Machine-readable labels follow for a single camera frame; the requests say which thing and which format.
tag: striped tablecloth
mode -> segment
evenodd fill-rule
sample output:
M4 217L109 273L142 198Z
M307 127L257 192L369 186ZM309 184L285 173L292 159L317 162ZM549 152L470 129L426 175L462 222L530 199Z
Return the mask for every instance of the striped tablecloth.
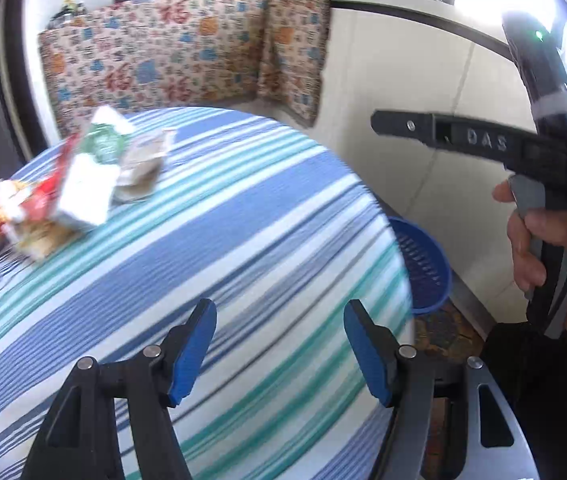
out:
M274 120L218 108L133 116L178 127L154 195L43 264L0 255L0 480L19 478L57 389L81 356L111 362L160 342L199 298L217 332L172 410L197 480L362 479L388 420L343 331L359 298L409 336L401 254L373 196L324 147ZM35 180L49 150L15 177ZM124 400L129 480L140 478Z

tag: silver screw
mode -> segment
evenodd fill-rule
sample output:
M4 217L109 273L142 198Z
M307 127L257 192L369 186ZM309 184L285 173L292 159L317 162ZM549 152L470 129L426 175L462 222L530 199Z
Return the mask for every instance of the silver screw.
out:
M483 361L474 355L468 357L467 363L468 366L470 368L474 368L474 370L479 370L480 368L483 368Z
M90 368L92 368L93 364L94 360L91 357L81 357L81 359L76 362L76 367L79 370L89 370Z
M412 345L401 345L399 355L405 359L414 359L417 356L417 349Z
M145 357L159 357L161 355L161 346L159 345L149 345L143 349L143 355Z

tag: laundry basket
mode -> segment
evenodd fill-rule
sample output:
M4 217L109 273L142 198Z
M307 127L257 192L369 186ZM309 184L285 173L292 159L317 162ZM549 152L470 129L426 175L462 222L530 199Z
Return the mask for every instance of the laundry basket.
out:
M402 218L390 218L412 288L412 312L437 310L450 295L452 271L441 246L423 229Z

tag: floral fabric cover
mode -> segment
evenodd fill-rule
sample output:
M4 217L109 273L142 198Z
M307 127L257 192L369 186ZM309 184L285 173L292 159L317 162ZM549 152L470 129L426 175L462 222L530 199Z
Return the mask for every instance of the floral fabric cover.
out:
M61 136L101 105L131 113L257 92L311 123L327 9L327 0L134 0L46 30L39 44Z
M319 113L329 0L270 0L259 95L287 105L312 125Z

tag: floor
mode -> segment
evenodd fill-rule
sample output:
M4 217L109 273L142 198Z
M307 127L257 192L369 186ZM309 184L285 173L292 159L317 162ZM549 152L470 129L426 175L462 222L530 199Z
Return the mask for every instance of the floor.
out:
M440 310L415 318L417 349L442 355L454 362L464 362L471 355L479 355L483 339L449 301ZM425 451L421 475L425 480L439 477L443 453L445 401L435 399L430 424L430 436Z

